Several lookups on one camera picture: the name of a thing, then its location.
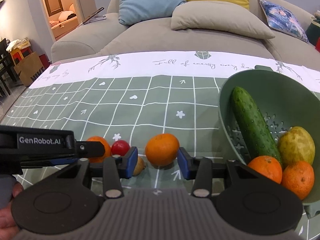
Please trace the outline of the tablet on sofa arm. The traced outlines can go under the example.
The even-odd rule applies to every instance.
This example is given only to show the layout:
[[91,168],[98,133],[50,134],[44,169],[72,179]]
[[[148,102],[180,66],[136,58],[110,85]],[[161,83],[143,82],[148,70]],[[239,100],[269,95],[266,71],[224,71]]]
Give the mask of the tablet on sofa arm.
[[91,15],[89,15],[87,18],[85,18],[80,24],[79,26],[82,25],[86,25],[89,23],[93,23],[93,22],[98,22],[98,21],[102,21],[106,19],[105,15],[99,15],[105,8],[104,7],[100,7],[98,10],[96,10],[94,13],[92,13]]

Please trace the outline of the person's left hand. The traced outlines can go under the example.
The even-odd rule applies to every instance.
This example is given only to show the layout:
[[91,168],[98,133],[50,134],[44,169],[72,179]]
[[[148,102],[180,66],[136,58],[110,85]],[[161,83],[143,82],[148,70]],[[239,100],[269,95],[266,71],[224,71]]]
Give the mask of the person's left hand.
[[10,240],[14,236],[16,236],[19,233],[19,228],[16,224],[16,222],[13,219],[12,213],[11,213],[11,205],[13,202],[13,199],[20,194],[24,190],[21,183],[16,182],[12,189],[12,200],[7,205],[7,207],[1,209],[0,214],[0,239],[1,240]]

